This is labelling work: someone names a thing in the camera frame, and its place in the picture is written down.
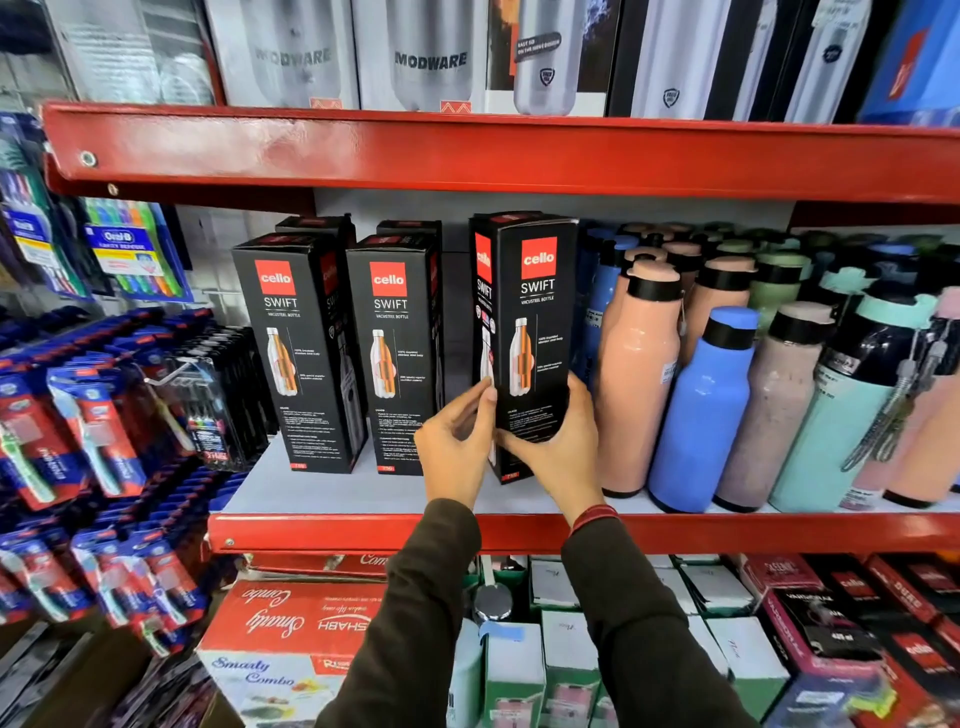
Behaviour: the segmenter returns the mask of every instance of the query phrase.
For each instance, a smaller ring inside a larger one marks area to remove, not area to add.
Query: stainless steel bottle image
[[[332,4],[338,0],[240,0],[253,77],[277,107],[340,97]]]
[[[871,0],[847,3],[844,12],[813,29],[804,66],[794,86],[784,121],[829,124],[867,32]]]
[[[469,101],[474,2],[479,0],[387,0],[391,83],[408,111]]]
[[[520,0],[514,106],[520,113],[566,116],[580,80],[587,0]]]
[[[731,0],[650,0],[630,115],[702,119]]]

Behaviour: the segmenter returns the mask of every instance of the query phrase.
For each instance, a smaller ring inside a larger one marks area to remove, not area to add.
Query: white box
[[[360,108],[479,113],[488,0],[353,0]]]
[[[206,0],[206,10],[231,106],[359,108],[350,0]]]

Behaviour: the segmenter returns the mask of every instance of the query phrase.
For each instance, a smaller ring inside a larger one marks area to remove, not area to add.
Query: bottle image on box
[[[520,113],[566,116],[580,79],[587,0],[520,0],[514,106]]]
[[[390,347],[383,336],[382,328],[373,330],[373,346],[370,349],[373,366],[373,393],[382,400],[396,396],[396,367],[390,355]]]
[[[391,83],[408,111],[469,101],[476,0],[387,0]]]
[[[280,340],[277,330],[268,328],[267,336],[270,337],[267,358],[270,359],[270,371],[274,375],[276,392],[284,397],[293,397],[298,392],[297,369],[290,359],[290,353]]]
[[[797,124],[833,121],[856,53],[867,33],[871,0],[855,0],[844,5],[842,12],[822,19],[819,24],[814,17],[813,34],[784,121]]]
[[[650,0],[631,116],[703,119],[731,0]]]
[[[339,1],[240,0],[253,77],[274,106],[340,98],[332,8]]]
[[[510,343],[510,394],[521,397],[530,391],[534,371],[533,343],[527,333],[527,320],[517,319],[514,340]]]

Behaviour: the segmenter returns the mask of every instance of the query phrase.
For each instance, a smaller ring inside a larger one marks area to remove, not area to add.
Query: dark sleeve
[[[620,725],[756,728],[619,519],[588,522],[562,556]]]
[[[480,527],[455,500],[427,504],[403,549],[387,562],[387,593],[340,692],[317,728],[444,728],[461,589]]]

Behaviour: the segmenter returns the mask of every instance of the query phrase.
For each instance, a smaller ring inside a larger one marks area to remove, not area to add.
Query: cello logo
[[[542,279],[557,275],[557,238],[537,237],[524,240],[521,252],[521,279]]]
[[[407,297],[406,263],[370,263],[370,279],[375,296]]]
[[[260,290],[269,296],[296,296],[294,275],[287,260],[255,260]]]

